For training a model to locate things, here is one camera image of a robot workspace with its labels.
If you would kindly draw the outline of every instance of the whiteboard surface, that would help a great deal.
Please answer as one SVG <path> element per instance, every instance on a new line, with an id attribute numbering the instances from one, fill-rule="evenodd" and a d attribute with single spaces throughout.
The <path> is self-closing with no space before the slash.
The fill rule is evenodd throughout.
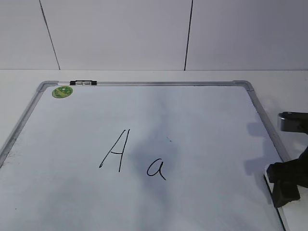
<path id="1" fill-rule="evenodd" d="M 262 178 L 280 158 L 244 88 L 54 88 L 0 169 L 1 230 L 282 230 Z M 120 173 L 118 154 L 99 168 L 125 129 Z"/>

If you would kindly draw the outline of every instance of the black marker writing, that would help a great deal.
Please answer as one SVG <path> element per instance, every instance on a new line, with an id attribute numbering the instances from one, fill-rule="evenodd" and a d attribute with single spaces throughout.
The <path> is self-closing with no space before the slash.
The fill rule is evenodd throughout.
<path id="1" fill-rule="evenodd" d="M 107 156 L 112 153 L 112 154 L 119 154 L 121 155 L 121 159 L 120 159 L 120 165 L 119 165 L 119 172 L 121 170 L 121 165 L 122 165 L 122 158 L 123 158 L 123 153 L 124 153 L 124 150 L 125 150 L 125 146 L 126 146 L 126 143 L 127 143 L 127 139 L 128 139 L 128 135 L 129 135 L 129 131 L 130 129 L 128 129 L 127 131 L 127 135 L 126 135 L 126 139 L 125 139 L 125 143 L 124 143 L 124 146 L 123 146 L 123 150 L 121 153 L 115 153 L 115 152 L 112 152 L 113 148 L 115 147 L 115 145 L 118 143 L 118 141 L 120 140 L 120 138 L 122 137 L 122 135 L 124 134 L 126 130 L 122 131 L 121 135 L 119 136 L 119 138 L 117 138 L 116 142 L 114 143 L 114 145 L 111 147 L 111 149 L 109 150 L 109 152 L 107 153 L 107 155 L 104 157 L 103 161 L 101 162 L 99 168 L 101 168 L 104 164 L 104 161 L 105 159 L 107 158 Z"/>
<path id="2" fill-rule="evenodd" d="M 150 168 L 152 167 L 152 165 L 155 164 L 155 163 L 156 163 L 157 161 L 159 161 L 159 160 L 162 160 L 162 159 L 159 158 L 159 159 L 155 160 L 153 163 L 151 163 L 151 165 L 148 167 L 148 170 L 146 171 L 146 174 L 147 174 L 149 177 L 152 177 L 152 176 L 155 176 L 157 173 L 159 173 L 160 176 L 161 176 L 164 180 L 166 180 L 166 178 L 165 178 L 165 177 L 163 176 L 163 174 L 162 174 L 162 166 L 163 166 L 163 164 L 164 164 L 163 161 L 162 161 L 162 163 L 160 164 L 159 169 L 158 169 L 154 174 L 149 174 L 149 170 L 150 170 Z"/>

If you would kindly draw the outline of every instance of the black device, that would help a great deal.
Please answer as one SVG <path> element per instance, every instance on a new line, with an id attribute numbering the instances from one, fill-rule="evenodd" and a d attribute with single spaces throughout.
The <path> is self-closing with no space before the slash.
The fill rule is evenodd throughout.
<path id="1" fill-rule="evenodd" d="M 283 112 L 278 121 L 281 131 L 308 134 L 308 113 Z M 274 183 L 271 196 L 276 208 L 299 200 L 297 186 L 308 188 L 308 148 L 298 159 L 270 165 L 267 175 L 269 182 Z"/>

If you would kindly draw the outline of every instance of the white table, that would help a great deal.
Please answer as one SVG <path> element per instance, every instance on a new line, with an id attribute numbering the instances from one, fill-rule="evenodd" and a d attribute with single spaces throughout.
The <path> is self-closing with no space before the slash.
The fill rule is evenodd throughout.
<path id="1" fill-rule="evenodd" d="M 40 82 L 45 80 L 97 81 L 232 81 L 252 83 L 277 128 L 277 114 L 308 112 L 308 71 L 0 71 L 0 146 L 4 144 Z M 308 136 L 278 131 L 291 158 L 298 158 Z"/>

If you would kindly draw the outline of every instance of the green sticker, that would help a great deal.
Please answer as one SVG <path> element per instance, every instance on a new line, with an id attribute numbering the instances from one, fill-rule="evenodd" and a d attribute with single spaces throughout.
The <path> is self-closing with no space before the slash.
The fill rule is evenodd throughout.
<path id="1" fill-rule="evenodd" d="M 73 93 L 73 89 L 68 86 L 63 86 L 56 88 L 52 91 L 52 96 L 54 98 L 65 98 L 67 96 L 70 96 Z"/>

